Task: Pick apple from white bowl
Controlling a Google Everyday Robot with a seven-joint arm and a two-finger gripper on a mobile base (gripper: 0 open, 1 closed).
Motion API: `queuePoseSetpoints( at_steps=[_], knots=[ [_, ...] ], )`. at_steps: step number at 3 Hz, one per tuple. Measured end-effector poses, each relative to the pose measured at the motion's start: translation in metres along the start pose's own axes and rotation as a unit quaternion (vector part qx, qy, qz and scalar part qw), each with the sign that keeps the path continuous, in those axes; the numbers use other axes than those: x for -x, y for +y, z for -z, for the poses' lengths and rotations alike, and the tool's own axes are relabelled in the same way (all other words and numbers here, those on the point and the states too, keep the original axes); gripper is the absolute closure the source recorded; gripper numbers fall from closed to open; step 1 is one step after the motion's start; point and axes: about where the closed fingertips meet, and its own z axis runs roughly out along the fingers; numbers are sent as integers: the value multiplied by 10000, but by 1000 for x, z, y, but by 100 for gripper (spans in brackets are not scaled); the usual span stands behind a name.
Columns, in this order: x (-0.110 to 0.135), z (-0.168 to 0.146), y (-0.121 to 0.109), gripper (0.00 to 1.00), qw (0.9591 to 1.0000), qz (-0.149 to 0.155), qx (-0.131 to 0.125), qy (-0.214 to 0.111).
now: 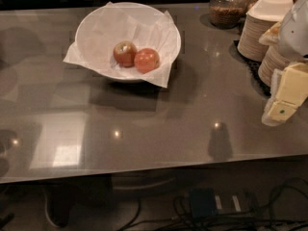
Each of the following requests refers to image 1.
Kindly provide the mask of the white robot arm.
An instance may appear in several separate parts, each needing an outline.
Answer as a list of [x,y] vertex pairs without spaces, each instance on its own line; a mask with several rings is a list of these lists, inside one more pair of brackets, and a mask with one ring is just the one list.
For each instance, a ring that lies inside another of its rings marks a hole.
[[285,123],[308,97],[308,0],[297,0],[281,22],[259,38],[275,46],[290,61],[283,70],[271,75],[270,93],[262,122],[268,126]]

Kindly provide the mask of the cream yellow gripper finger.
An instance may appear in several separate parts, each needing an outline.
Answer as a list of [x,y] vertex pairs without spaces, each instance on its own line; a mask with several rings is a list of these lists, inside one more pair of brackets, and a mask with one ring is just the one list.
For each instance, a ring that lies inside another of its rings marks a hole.
[[291,63],[284,70],[275,69],[262,122],[278,126],[291,118],[308,98],[308,64]]

